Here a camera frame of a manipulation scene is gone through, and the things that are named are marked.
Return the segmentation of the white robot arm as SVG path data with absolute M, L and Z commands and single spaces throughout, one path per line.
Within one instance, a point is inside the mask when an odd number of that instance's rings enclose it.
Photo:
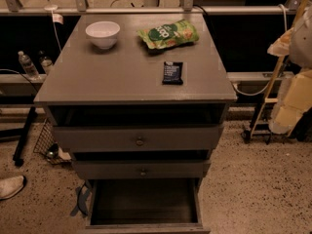
M 286 134 L 294 129 L 303 114 L 312 107 L 312 7 L 295 25 L 278 38 L 267 50 L 276 57 L 288 56 L 299 67 L 293 78 L 285 78 L 277 102 L 271 112 L 269 129 Z

